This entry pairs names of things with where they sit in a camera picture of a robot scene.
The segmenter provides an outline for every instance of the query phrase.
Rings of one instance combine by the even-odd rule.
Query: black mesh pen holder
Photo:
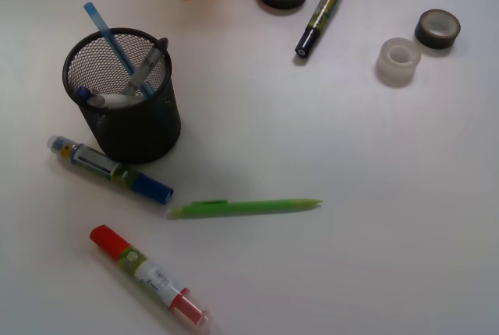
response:
[[[146,79],[154,93],[138,104],[123,108],[96,108],[76,92],[86,87],[101,95],[121,93],[129,74],[101,36],[93,33],[79,42],[65,60],[62,81],[80,107],[101,149],[113,160],[144,164],[165,155],[180,135],[180,117],[172,85],[172,60],[166,45],[142,31],[111,29],[137,68],[155,46],[163,52]]]

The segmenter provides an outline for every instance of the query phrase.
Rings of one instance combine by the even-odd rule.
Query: blue pen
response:
[[[106,25],[106,22],[104,22],[99,12],[95,9],[94,4],[88,2],[83,7],[87,11],[92,21],[94,21],[94,24],[101,32],[102,37],[108,42],[109,47],[111,47],[111,49],[114,51],[116,57],[122,63],[128,74],[132,75],[135,72],[135,66],[133,66],[133,63],[130,61],[125,51],[123,51],[122,46],[119,45],[115,36],[109,30],[108,25]],[[143,95],[147,99],[150,98],[154,93],[154,89],[150,86],[149,83],[144,83],[141,87],[141,90]]]

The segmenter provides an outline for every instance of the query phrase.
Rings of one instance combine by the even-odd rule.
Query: label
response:
[[[133,275],[145,289],[168,307],[177,295],[186,288],[186,286],[175,282],[163,268],[149,259],[141,263]]]
[[[339,0],[320,0],[319,5],[316,7],[312,18],[309,21],[309,26],[322,32],[338,1]]]
[[[111,180],[114,170],[119,166],[119,163],[84,145],[76,150],[73,160],[75,164],[83,166],[108,180]]]

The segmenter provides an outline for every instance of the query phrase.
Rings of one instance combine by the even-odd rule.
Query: green mechanical pencil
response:
[[[312,209],[322,203],[315,199],[287,199],[271,201],[249,201],[229,203],[227,200],[200,201],[188,206],[178,206],[170,210],[170,218],[227,217],[250,214],[283,213]]]

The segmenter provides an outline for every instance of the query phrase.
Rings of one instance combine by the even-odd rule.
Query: marker cap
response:
[[[102,224],[90,233],[90,239],[106,252],[109,257],[116,261],[123,250],[130,246],[125,239],[116,234],[113,230]]]

